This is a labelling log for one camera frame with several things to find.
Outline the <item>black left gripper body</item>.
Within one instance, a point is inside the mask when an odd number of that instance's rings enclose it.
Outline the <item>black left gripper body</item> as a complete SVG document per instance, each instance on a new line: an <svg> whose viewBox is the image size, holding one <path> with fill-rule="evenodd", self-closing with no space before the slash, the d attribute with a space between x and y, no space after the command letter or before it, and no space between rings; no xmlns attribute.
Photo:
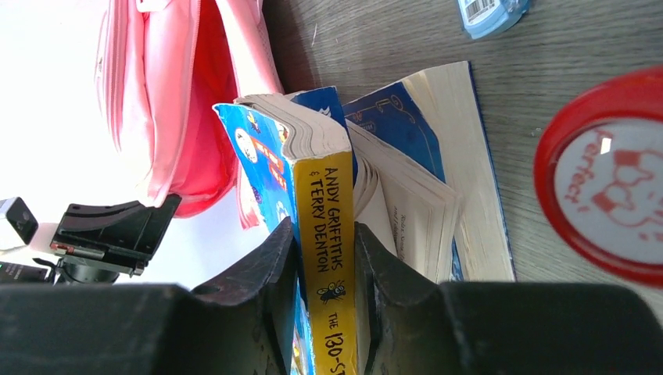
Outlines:
<svg viewBox="0 0 663 375"><path fill-rule="evenodd" d="M122 273L140 276L180 203L179 195L169 194L160 207L70 204L50 243L58 261L33 261L51 270L47 281L53 284L113 284Z"/></svg>

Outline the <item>pink student backpack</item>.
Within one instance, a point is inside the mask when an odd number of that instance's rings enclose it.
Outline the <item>pink student backpack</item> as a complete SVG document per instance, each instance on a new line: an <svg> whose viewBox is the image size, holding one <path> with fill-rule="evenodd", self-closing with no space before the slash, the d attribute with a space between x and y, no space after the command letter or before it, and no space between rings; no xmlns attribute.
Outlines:
<svg viewBox="0 0 663 375"><path fill-rule="evenodd" d="M242 182L213 106L282 89L260 1L111 1L95 83L134 199L160 207L179 195L178 218Z"/></svg>

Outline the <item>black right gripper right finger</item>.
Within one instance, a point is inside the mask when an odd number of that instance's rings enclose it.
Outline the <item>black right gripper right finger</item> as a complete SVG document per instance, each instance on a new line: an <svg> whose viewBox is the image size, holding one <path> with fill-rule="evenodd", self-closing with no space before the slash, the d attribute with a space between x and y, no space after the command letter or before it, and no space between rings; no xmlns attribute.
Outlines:
<svg viewBox="0 0 663 375"><path fill-rule="evenodd" d="M358 372L443 373L436 285L387 250L367 225L356 223L354 230Z"/></svg>

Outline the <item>yellow spine paperback book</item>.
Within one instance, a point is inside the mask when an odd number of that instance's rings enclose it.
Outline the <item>yellow spine paperback book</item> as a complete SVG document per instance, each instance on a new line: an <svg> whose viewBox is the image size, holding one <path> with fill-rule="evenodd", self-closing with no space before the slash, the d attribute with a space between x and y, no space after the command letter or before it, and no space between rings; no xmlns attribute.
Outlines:
<svg viewBox="0 0 663 375"><path fill-rule="evenodd" d="M290 220L299 252L296 333L308 374L359 371L355 160L334 87L213 106L269 230Z"/></svg>

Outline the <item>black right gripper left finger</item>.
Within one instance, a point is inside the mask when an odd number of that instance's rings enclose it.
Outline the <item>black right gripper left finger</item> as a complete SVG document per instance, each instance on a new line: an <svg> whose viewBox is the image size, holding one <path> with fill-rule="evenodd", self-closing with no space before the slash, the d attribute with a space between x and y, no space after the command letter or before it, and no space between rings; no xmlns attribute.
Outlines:
<svg viewBox="0 0 663 375"><path fill-rule="evenodd" d="M288 374L297 261L294 228L283 219L262 244L192 289L207 310L196 316L194 374Z"/></svg>

